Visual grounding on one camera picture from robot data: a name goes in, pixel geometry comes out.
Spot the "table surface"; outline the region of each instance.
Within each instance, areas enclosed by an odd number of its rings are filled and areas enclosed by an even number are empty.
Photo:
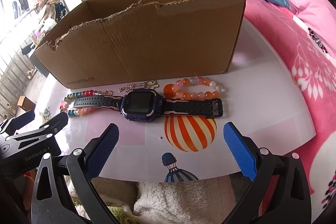
[[[221,93],[223,117],[204,122],[198,117],[189,121],[187,117],[178,120],[174,116],[143,123],[130,122],[118,112],[99,109],[86,116],[69,118],[68,125],[56,135],[62,155],[71,153],[75,148],[84,148],[110,123],[115,123],[120,131],[119,141],[100,176],[164,182],[168,169],[162,164],[162,154],[170,152],[177,159],[178,168],[198,179],[207,179],[240,170],[223,137],[223,126],[229,121],[243,135],[251,137],[258,147],[267,147],[276,155],[289,153],[315,136],[307,105],[290,72],[265,38],[246,19],[242,23],[229,72],[208,77],[226,90]],[[164,86],[176,80],[158,80],[160,87],[157,92],[162,94]],[[118,88],[123,86],[125,84],[85,90],[113,90],[114,95],[123,96],[124,92],[118,92]],[[207,90],[211,88],[203,85],[188,89],[189,92]],[[46,116],[58,114],[61,100],[69,93],[69,89],[49,75],[36,104],[35,120],[19,132],[37,129]],[[186,128],[184,135],[181,123]],[[203,132],[203,140],[197,134],[197,128]],[[172,133],[176,136],[175,142],[172,141]],[[190,141],[197,151],[188,148]]]

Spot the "cardboard box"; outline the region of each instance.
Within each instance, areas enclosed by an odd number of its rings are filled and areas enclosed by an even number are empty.
[[[246,0],[87,0],[35,50],[67,88],[227,72]]]
[[[29,100],[26,96],[20,96],[17,106],[22,108],[24,111],[34,110],[35,104]]]

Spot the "orange beaded bracelet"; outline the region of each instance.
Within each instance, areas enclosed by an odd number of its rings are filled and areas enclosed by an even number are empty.
[[[183,92],[180,90],[183,86],[189,86],[189,85],[206,85],[210,86],[211,88],[215,89],[215,91],[207,91],[206,93],[203,92]],[[182,100],[204,100],[204,99],[212,99],[212,98],[219,98],[219,93],[223,90],[223,88],[220,85],[217,85],[217,83],[207,77],[190,77],[190,78],[184,78],[183,80],[177,80],[176,84],[168,84],[164,87],[163,93],[166,98],[173,98],[176,97],[177,99]]]

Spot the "torn cardboard edge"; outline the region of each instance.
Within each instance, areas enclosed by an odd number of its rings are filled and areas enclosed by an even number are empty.
[[[72,27],[67,33],[65,33],[64,35],[62,35],[60,38],[57,38],[56,41],[55,41],[55,44],[53,43],[53,41],[47,41],[46,44],[49,46],[49,48],[52,51],[56,51],[57,47],[63,42],[63,39],[65,37],[67,37],[74,30],[77,30],[77,29],[79,29],[81,27],[85,27],[86,25],[90,25],[90,24],[95,23],[95,22],[104,23],[104,22],[109,21],[109,20],[111,20],[114,17],[117,17],[119,15],[122,16],[124,13],[132,12],[131,11],[132,9],[140,7],[140,6],[155,5],[157,7],[157,9],[161,9],[161,8],[163,8],[165,6],[178,5],[178,4],[182,4],[182,3],[188,3],[188,2],[191,2],[191,1],[193,1],[193,0],[179,0],[179,1],[172,1],[170,3],[165,3],[165,4],[161,4],[159,2],[149,2],[149,3],[143,4],[143,2],[145,2],[145,0],[140,0],[138,3],[132,4],[130,7],[126,8],[125,10],[120,11],[118,13],[115,13],[113,15],[110,15],[110,16],[108,16],[106,18],[98,18],[98,19],[95,19],[95,20],[84,22],[84,23],[82,23],[80,25],[76,25],[76,26]]]

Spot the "smartwatch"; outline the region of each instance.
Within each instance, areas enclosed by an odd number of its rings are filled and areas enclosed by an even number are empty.
[[[130,121],[151,122],[162,115],[193,115],[205,118],[223,116],[219,98],[208,100],[174,100],[163,98],[153,89],[133,89],[122,96],[78,98],[73,107],[100,107],[119,111]]]

